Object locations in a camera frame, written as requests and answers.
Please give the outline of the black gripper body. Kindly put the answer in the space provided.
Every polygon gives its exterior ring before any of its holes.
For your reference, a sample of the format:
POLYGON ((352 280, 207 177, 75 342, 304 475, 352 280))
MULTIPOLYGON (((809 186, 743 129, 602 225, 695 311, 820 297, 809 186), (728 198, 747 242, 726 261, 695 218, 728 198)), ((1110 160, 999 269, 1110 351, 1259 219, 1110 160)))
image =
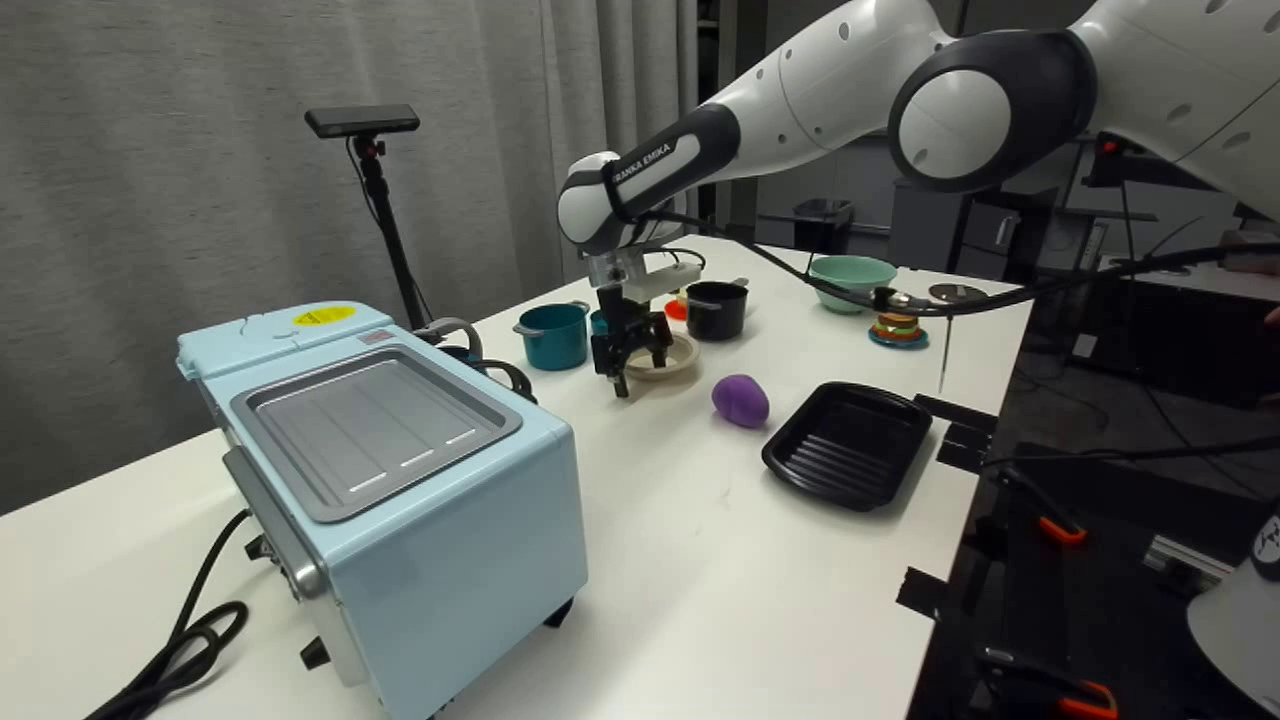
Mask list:
POLYGON ((619 288, 596 291, 592 365, 602 378, 612 378, 612 327, 628 334, 628 358, 633 358, 633 351, 647 349, 653 317, 662 317, 653 303, 638 303, 619 288))

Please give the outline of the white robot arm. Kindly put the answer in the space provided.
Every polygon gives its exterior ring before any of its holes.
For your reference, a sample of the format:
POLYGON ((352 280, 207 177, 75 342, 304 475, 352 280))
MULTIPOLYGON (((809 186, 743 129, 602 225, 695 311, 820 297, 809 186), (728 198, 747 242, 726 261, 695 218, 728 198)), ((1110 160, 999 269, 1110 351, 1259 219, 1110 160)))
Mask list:
POLYGON ((843 0, 653 141, 569 169, 556 225, 602 299, 596 374, 668 351, 643 236, 695 186, 883 138, 909 180, 978 192, 1088 132, 1278 219, 1280 0, 1092 0, 1065 27, 978 35, 946 31, 929 0, 843 0))

